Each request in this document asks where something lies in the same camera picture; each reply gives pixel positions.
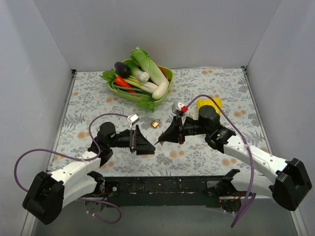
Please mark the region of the small brass padlock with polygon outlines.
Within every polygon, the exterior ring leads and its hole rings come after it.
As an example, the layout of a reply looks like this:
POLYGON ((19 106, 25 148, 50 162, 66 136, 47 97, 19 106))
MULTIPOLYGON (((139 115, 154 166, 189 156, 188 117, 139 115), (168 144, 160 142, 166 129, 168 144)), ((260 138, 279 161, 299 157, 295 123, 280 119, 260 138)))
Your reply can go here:
POLYGON ((160 125, 160 123, 161 123, 160 119, 155 119, 150 123, 150 126, 153 128, 157 128, 160 125))

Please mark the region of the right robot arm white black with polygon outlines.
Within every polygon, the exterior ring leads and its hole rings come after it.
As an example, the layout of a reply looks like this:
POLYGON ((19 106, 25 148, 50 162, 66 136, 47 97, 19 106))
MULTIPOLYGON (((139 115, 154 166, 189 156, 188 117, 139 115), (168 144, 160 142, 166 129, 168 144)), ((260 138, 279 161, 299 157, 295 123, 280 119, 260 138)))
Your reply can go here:
POLYGON ((232 156, 244 163, 253 161, 255 170, 262 173, 255 177, 251 192, 271 197, 283 208, 295 211, 312 188, 312 184, 302 161, 291 161, 270 155, 254 146, 246 149, 241 137, 220 124, 220 116, 210 105, 202 106, 198 119, 187 117, 184 122, 174 116, 168 129, 158 142, 182 144, 186 136, 205 135, 205 142, 212 149, 232 156))

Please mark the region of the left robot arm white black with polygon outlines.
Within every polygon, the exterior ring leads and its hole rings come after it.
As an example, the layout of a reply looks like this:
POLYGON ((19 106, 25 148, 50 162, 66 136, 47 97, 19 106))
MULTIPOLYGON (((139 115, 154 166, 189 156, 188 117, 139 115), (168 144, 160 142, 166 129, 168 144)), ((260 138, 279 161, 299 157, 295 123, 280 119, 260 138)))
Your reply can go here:
POLYGON ((119 185, 106 183, 105 177, 96 172, 111 158, 113 148, 129 148, 136 155, 154 154, 156 150, 142 135, 138 125, 117 133, 113 123, 105 122, 80 161, 35 176, 22 203, 23 208, 48 225, 58 217, 63 207, 82 196, 107 198, 117 193, 119 185))

